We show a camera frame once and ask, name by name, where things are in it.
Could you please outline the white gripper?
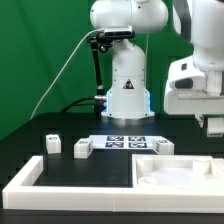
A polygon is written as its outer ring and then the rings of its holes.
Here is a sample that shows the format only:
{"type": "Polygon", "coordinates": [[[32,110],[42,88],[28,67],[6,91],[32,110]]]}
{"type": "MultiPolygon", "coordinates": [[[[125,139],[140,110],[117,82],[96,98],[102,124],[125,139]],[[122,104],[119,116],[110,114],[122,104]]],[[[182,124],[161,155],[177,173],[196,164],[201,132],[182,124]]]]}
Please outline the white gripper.
{"type": "Polygon", "coordinates": [[[224,114],[224,96],[209,96],[201,89],[194,89],[188,81],[167,82],[164,111],[170,115],[195,115],[203,127],[203,115],[224,114]]]}

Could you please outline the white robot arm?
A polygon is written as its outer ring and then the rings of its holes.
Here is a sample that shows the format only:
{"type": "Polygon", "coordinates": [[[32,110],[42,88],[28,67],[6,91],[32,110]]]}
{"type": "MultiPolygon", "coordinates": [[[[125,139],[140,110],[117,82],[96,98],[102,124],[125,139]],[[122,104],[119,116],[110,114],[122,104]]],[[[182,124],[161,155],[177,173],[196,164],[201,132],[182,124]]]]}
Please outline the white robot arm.
{"type": "MultiPolygon", "coordinates": [[[[186,0],[173,4],[175,29],[194,46],[191,56],[170,65],[164,110],[172,115],[224,114],[224,0],[186,0]]],[[[145,87],[145,53],[129,40],[162,30],[168,9],[162,0],[96,0],[90,20],[99,49],[112,50],[112,87],[102,115],[138,121],[151,117],[145,87]]]]}

